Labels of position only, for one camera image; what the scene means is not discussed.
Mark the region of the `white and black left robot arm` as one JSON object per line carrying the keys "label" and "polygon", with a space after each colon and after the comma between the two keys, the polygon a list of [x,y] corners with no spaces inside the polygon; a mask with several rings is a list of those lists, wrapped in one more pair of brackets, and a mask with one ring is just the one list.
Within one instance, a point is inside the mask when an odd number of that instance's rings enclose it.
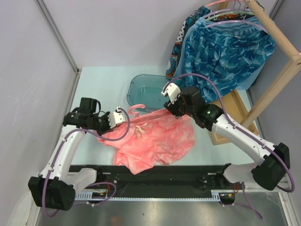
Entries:
{"label": "white and black left robot arm", "polygon": [[83,97],[80,105],[64,116],[62,133],[47,165],[38,176],[29,179],[36,206],[67,211],[88,185],[101,187],[104,177],[92,168],[82,168],[69,177],[71,162],[87,133],[101,136],[125,120],[120,108],[102,112],[98,100]]}

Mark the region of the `pink patterned shorts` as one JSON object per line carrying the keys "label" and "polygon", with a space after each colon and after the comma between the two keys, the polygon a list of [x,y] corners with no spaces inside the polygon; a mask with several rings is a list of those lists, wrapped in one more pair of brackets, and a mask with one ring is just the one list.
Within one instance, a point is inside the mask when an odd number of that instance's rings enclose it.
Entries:
{"label": "pink patterned shorts", "polygon": [[124,165],[134,175],[180,160],[195,144],[190,117],[175,118],[166,109],[132,118],[104,137],[98,141],[116,149],[113,165]]}

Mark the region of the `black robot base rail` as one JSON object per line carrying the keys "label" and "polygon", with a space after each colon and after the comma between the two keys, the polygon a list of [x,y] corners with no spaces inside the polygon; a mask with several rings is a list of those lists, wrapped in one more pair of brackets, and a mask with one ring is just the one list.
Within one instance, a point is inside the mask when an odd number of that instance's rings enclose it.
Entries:
{"label": "black robot base rail", "polygon": [[97,182],[111,182],[115,198],[208,198],[213,190],[232,192],[235,187],[222,175],[225,166],[155,166],[136,175],[125,166],[88,165],[97,171]]}

